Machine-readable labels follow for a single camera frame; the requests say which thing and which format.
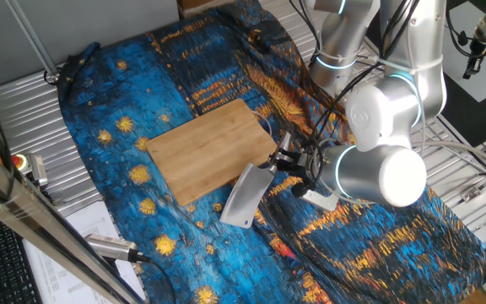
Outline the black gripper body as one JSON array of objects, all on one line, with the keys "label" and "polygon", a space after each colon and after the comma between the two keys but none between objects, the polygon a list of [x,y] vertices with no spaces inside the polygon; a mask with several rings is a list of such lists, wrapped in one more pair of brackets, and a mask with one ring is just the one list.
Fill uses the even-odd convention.
[{"label": "black gripper body", "polygon": [[298,160],[298,164],[303,167],[300,177],[303,180],[318,180],[321,177],[323,162],[323,148],[303,148]]}]

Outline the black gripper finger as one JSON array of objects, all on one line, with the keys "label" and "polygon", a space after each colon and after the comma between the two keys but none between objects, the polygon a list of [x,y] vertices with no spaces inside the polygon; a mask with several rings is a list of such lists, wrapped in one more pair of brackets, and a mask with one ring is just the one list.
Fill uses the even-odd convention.
[{"label": "black gripper finger", "polygon": [[287,151],[285,149],[281,149],[279,151],[275,151],[269,155],[268,162],[270,164],[278,163],[279,161],[283,161],[286,163],[297,164],[300,159],[300,153]]},{"label": "black gripper finger", "polygon": [[290,176],[308,177],[305,166],[300,166],[297,163],[278,161],[276,167],[279,171],[286,172]]}]

